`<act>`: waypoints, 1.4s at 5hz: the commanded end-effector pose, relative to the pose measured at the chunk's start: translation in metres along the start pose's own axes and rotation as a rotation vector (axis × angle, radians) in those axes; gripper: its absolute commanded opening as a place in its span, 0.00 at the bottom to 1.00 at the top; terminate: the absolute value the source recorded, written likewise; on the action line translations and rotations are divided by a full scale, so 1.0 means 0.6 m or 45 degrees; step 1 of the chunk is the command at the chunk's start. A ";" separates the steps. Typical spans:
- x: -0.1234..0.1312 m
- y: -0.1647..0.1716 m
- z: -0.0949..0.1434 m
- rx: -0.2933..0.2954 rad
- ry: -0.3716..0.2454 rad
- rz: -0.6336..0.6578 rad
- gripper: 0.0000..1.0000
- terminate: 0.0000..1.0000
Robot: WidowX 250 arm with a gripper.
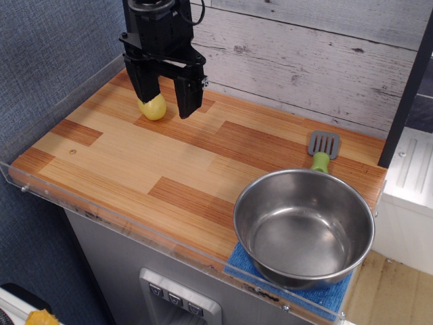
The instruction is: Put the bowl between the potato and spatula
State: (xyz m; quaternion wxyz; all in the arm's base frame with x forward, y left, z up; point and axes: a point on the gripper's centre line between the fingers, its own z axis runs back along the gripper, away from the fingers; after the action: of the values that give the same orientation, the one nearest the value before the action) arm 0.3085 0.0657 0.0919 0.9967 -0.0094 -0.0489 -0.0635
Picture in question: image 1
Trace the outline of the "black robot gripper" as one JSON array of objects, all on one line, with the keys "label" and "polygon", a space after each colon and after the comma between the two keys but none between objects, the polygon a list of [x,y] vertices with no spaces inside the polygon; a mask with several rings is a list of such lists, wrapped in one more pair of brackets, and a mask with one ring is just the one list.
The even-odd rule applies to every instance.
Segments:
[{"label": "black robot gripper", "polygon": [[202,106],[206,86],[206,58],[192,47],[194,22],[189,1],[125,1],[127,31],[124,63],[137,97],[142,103],[160,94],[158,77],[172,79],[181,119]]}]

